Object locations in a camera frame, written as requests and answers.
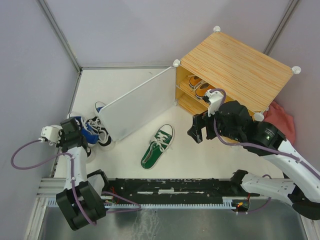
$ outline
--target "cloth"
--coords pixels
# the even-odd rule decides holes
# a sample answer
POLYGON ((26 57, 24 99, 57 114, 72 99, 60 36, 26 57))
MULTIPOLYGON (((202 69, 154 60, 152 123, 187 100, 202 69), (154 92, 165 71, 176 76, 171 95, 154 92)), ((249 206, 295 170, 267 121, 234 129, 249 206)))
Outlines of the cloth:
POLYGON ((294 118, 287 114, 282 106, 273 101, 269 110, 263 113, 264 122, 275 125, 293 145, 296 140, 294 118))

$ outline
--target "white corner connector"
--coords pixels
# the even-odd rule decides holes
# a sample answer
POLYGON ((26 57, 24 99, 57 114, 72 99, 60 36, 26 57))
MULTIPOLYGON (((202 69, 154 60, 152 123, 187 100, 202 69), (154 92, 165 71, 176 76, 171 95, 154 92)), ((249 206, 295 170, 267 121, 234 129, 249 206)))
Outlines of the white corner connector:
POLYGON ((38 138, 38 140, 40 140, 41 143, 44 143, 46 141, 46 139, 43 137, 38 138))
POLYGON ((262 122, 265 119, 265 116, 261 112, 255 112, 253 118, 258 122, 262 122))
POLYGON ((213 28, 213 32, 219 33, 219 32, 221 32, 221 28, 220 28, 219 26, 215 26, 215 27, 213 28))
POLYGON ((173 65, 175 68, 179 67, 179 66, 180 66, 180 60, 179 60, 179 59, 174 60, 172 65, 173 65))
POLYGON ((291 68, 291 70, 292 70, 293 74, 299 74, 299 73, 301 73, 301 67, 299 67, 299 66, 293 66, 293 67, 291 68))

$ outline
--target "gray wall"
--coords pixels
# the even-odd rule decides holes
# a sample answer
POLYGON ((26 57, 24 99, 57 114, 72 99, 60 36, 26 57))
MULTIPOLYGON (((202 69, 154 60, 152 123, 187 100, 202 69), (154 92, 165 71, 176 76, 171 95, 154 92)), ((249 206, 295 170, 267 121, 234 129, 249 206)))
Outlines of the gray wall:
POLYGON ((297 150, 320 171, 320 1, 302 0, 271 57, 302 72, 276 98, 294 116, 297 150))
POLYGON ((46 0, 82 67, 171 65, 219 25, 263 51, 289 0, 46 0))
MULTIPOLYGON (((21 240, 40 179, 51 164, 16 170, 12 153, 59 123, 71 103, 77 73, 36 0, 0 1, 0 239, 21 240)), ((54 149, 37 143, 16 158, 29 166, 54 149)))

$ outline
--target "wire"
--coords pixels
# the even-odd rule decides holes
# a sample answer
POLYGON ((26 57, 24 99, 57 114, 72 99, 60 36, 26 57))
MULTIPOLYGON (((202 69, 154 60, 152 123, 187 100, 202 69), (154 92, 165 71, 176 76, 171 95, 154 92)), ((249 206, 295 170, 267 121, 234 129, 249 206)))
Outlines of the wire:
MULTIPOLYGON (((223 93, 223 99, 222 99, 221 104, 220 104, 220 106, 221 106, 226 100, 226 96, 227 96, 226 91, 221 89, 221 88, 212 89, 210 92, 212 92, 212 91, 220 91, 220 92, 223 93)), ((273 154, 279 154, 279 155, 283 155, 283 156, 292 158, 297 163, 301 162, 299 157, 294 156, 294 155, 292 155, 290 153, 286 153, 286 152, 282 152, 282 151, 278 151, 278 150, 273 150, 273 149, 270 149, 270 148, 265 147, 265 146, 260 146, 258 144, 254 144, 254 143, 250 143, 250 142, 229 143, 229 142, 224 141, 222 139, 222 137, 220 136, 219 132, 218 132, 216 118, 214 118, 214 121, 213 121, 213 128, 214 128, 214 133, 216 134, 216 136, 218 137, 220 142, 222 142, 225 145, 228 145, 228 146, 253 147, 253 148, 261 149, 261 150, 264 150, 264 151, 267 151, 267 152, 270 152, 270 153, 273 153, 273 154)))
MULTIPOLYGON (((263 177, 263 178, 269 177, 270 179, 272 179, 269 174, 265 174, 265 175, 263 175, 262 177, 263 177)), ((246 212, 239 212, 239 211, 238 211, 237 214, 251 214, 251 213, 254 213, 254 212, 258 212, 258 211, 260 211, 261 209, 264 209, 270 202, 271 202, 271 197, 268 197, 268 200, 267 200, 262 206, 254 209, 254 210, 251 210, 251 211, 246 211, 246 212)))
POLYGON ((82 215, 84 216, 84 218, 87 220, 87 222, 93 226, 96 226, 97 225, 97 222, 95 221, 92 221, 90 219, 90 217, 87 215, 87 213, 85 212, 85 210, 83 209, 83 207, 81 206, 81 203, 78 199, 78 196, 77 196, 77 192, 76 192, 76 185, 75 185, 75 159, 73 158, 73 156, 68 153, 68 152, 65 152, 65 155, 69 156, 70 157, 70 161, 71 161, 71 169, 70 169, 70 176, 71 176, 71 188, 72 188, 72 193, 73 193, 73 197, 74 197, 74 200, 76 202, 76 205, 78 206, 80 212, 82 213, 82 215))
POLYGON ((136 203, 134 201, 131 201, 129 199, 126 199, 122 196, 119 196, 115 193, 112 193, 112 192, 109 192, 109 191, 103 191, 102 194, 109 194, 109 195, 112 195, 118 199, 121 199, 123 201, 126 201, 127 203, 130 203, 130 204, 133 204, 133 205, 136 205, 137 208, 133 208, 133 209, 127 209, 127 210, 117 210, 117 211, 107 211, 106 213, 107 214, 116 214, 116 213, 127 213, 127 212, 135 212, 135 211, 139 211, 141 209, 141 205, 139 203, 136 203))
POLYGON ((30 141, 30 142, 26 143, 25 145, 22 145, 21 147, 19 147, 19 148, 12 154, 12 156, 11 156, 11 160, 10 160, 11 166, 12 166, 13 168, 19 169, 19 170, 34 169, 34 168, 37 168, 37 167, 41 166, 42 164, 45 164, 45 163, 47 163, 47 162, 55 159, 55 158, 58 157, 58 156, 64 155, 64 154, 62 154, 62 153, 59 153, 59 154, 57 154, 57 155, 54 155, 54 156, 52 156, 52 157, 50 157, 50 158, 48 158, 48 159, 46 159, 46 160, 44 160, 44 161, 42 161, 42 162, 39 162, 38 164, 32 165, 32 166, 17 166, 17 165, 15 164, 15 157, 16 157, 16 155, 18 154, 18 152, 20 152, 20 151, 21 151, 22 149, 24 149, 25 147, 27 147, 27 146, 29 146, 29 145, 31 145, 31 144, 34 144, 34 143, 38 143, 38 142, 42 142, 42 140, 40 140, 40 139, 33 140, 33 141, 30 141))
MULTIPOLYGON (((86 213, 85 210, 83 209, 83 207, 82 207, 82 205, 81 205, 81 203, 80 203, 80 201, 79 201, 79 198, 78 198, 78 196, 77 196, 76 185, 75 185, 75 180, 76 180, 76 179, 75 179, 75 162, 74 162, 75 159, 74 159, 74 157, 73 157, 72 154, 70 154, 70 153, 68 153, 68 152, 61 152, 61 153, 55 154, 55 155, 53 155, 52 157, 50 157, 50 158, 48 158, 48 159, 46 159, 46 160, 44 160, 44 161, 42 161, 42 162, 40 162, 40 163, 38 163, 38 164, 36 164, 36 165, 32 165, 32 166, 21 167, 21 166, 17 166, 17 165, 15 164, 14 160, 15 160, 15 157, 16 157, 16 155, 18 154, 18 152, 20 152, 20 151, 21 151, 22 149, 24 149, 25 147, 27 147, 27 146, 29 146, 29 145, 31 145, 31 144, 34 144, 34 143, 38 143, 38 142, 42 142, 42 140, 41 140, 41 139, 33 140, 33 141, 30 141, 30 142, 22 145, 21 147, 19 147, 19 148, 12 154, 12 156, 11 156, 10 163, 11 163, 12 167, 15 168, 15 169, 18 169, 18 170, 29 170, 29 169, 37 168, 37 167, 39 167, 39 166, 41 166, 41 165, 43 165, 43 164, 45 164, 45 163, 47 163, 47 162, 49 162, 49 161, 57 158, 57 157, 59 157, 59 156, 68 156, 68 157, 70 157, 70 162, 71 162, 71 166, 70 166, 71 188, 72 188, 72 194, 73 194, 75 203, 76 203, 77 207, 79 208, 80 212, 82 213, 82 215, 84 216, 84 218, 87 220, 87 222, 88 222, 89 224, 93 225, 93 226, 96 226, 97 223, 94 222, 94 221, 92 221, 92 220, 90 219, 90 217, 87 215, 87 213, 86 213)), ((138 208, 135 208, 135 209, 119 210, 119 211, 111 211, 111 212, 108 212, 108 211, 107 211, 108 214, 111 214, 111 213, 133 212, 133 211, 138 211, 138 210, 141 209, 141 205, 139 205, 138 203, 135 203, 135 202, 133 202, 133 201, 130 201, 130 200, 124 198, 124 197, 121 197, 121 196, 115 194, 115 193, 108 192, 108 191, 105 191, 105 192, 103 192, 103 193, 105 193, 105 194, 110 194, 110 195, 113 195, 114 197, 117 197, 117 198, 118 198, 117 203, 119 202, 119 199, 122 199, 122 200, 124 200, 124 201, 126 201, 126 202, 128 202, 128 203, 131 203, 131 204, 134 204, 134 205, 138 206, 138 208)))
MULTIPOLYGON (((116 193, 116 191, 115 191, 115 188, 114 188, 114 187, 112 187, 112 188, 111 188, 111 190, 112 190, 112 193, 113 193, 113 194, 118 195, 118 194, 116 193)), ((120 199, 119 199, 119 198, 117 198, 117 200, 116 200, 116 203, 115 203, 115 204, 118 204, 118 203, 119 203, 119 200, 120 200, 120 199)))
MULTIPOLYGON (((220 106, 225 102, 226 100, 226 91, 221 89, 221 88, 215 88, 215 89, 211 89, 210 92, 213 93, 214 91, 220 91, 223 93, 223 99, 221 101, 221 104, 220 106)), ((310 167, 306 162, 304 162, 302 159, 300 159, 299 157, 291 154, 291 153, 287 153, 287 152, 283 152, 283 151, 278 151, 278 150, 274 150, 274 149, 270 149, 268 147, 265 147, 265 146, 260 146, 260 145, 257 145, 257 144, 254 144, 254 143, 250 143, 250 142, 239 142, 239 143, 229 143, 229 142, 226 142, 222 139, 222 137, 220 136, 219 132, 218 132, 218 129, 217 129, 217 122, 216 122, 216 119, 213 120, 213 128, 214 128, 214 133, 216 134, 217 138, 219 139, 219 141, 221 143, 223 143, 224 145, 227 145, 227 146, 243 146, 243 147, 252 147, 252 148, 256 148, 256 149, 261 149, 261 150, 264 150, 264 151, 267 151, 267 152, 270 152, 270 153, 273 153, 273 154, 279 154, 279 155, 282 155, 282 156, 286 156, 286 157, 289 157, 289 158, 292 158, 294 159, 297 163, 300 163, 302 164, 306 169, 308 169, 318 180, 320 180, 320 175, 312 168, 310 167)))
POLYGON ((88 217, 88 215, 86 214, 85 210, 84 210, 83 207, 81 206, 81 203, 80 203, 80 201, 79 201, 79 199, 78 199, 77 192, 76 192, 76 186, 75 186, 75 174, 74 174, 74 165, 75 165, 75 163, 74 163, 74 158, 73 158, 73 156, 72 156, 70 153, 68 153, 68 152, 61 152, 61 153, 55 154, 55 155, 53 155, 52 157, 49 157, 48 159, 46 159, 46 160, 44 160, 44 161, 42 161, 42 162, 40 162, 40 163, 38 163, 38 164, 36 164, 36 165, 32 165, 32 166, 24 166, 24 167, 21 167, 21 166, 17 166, 17 165, 15 164, 14 160, 15 160, 15 157, 16 157, 16 155, 18 154, 18 152, 20 152, 22 149, 24 149, 25 147, 27 147, 27 146, 29 146, 29 145, 31 145, 31 144, 34 144, 34 143, 37 143, 37 142, 41 142, 41 141, 42 141, 41 139, 37 139, 37 140, 28 142, 28 143, 22 145, 21 147, 19 147, 19 148, 12 154, 12 156, 11 156, 11 161, 10 161, 10 163, 11 163, 12 167, 14 167, 15 169, 18 169, 18 170, 29 170, 29 169, 37 168, 37 167, 39 167, 39 166, 41 166, 41 165, 43 165, 43 164, 45 164, 45 163, 47 163, 47 162, 49 162, 49 161, 57 158, 57 157, 59 157, 59 156, 68 156, 68 157, 70 157, 70 161, 71 161, 71 173, 70 173, 70 175, 71 175, 71 187, 72 187, 72 193, 73 193, 74 200, 75 200, 75 202, 76 202, 76 204, 77 204, 80 212, 81 212, 82 215, 84 216, 84 218, 85 218, 90 224, 96 225, 96 223, 93 222, 93 221, 91 221, 91 219, 88 217))

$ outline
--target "white bracket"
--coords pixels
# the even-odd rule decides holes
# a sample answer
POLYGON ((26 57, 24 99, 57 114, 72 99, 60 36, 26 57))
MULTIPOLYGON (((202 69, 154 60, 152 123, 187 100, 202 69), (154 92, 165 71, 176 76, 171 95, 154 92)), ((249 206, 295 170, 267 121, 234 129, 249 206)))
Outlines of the white bracket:
POLYGON ((262 114, 262 112, 255 112, 253 114, 253 118, 258 122, 262 122, 265 119, 265 116, 262 114))
POLYGON ((208 117, 214 115, 218 111, 224 95, 220 91, 210 89, 206 91, 205 96, 209 98, 210 106, 208 107, 208 117))
POLYGON ((59 131, 61 129, 62 127, 58 125, 45 126, 42 128, 40 135, 49 142, 56 144, 60 140, 59 131))
POLYGON ((179 67, 179 66, 180 66, 180 60, 179 60, 179 59, 174 60, 172 65, 173 65, 175 68, 179 67))
POLYGON ((219 26, 215 26, 215 27, 213 28, 213 32, 214 32, 214 33, 219 33, 219 32, 221 32, 221 28, 220 28, 219 26))
POLYGON ((299 73, 301 73, 301 67, 299 67, 299 66, 293 66, 293 67, 291 68, 291 70, 292 70, 293 74, 299 74, 299 73))

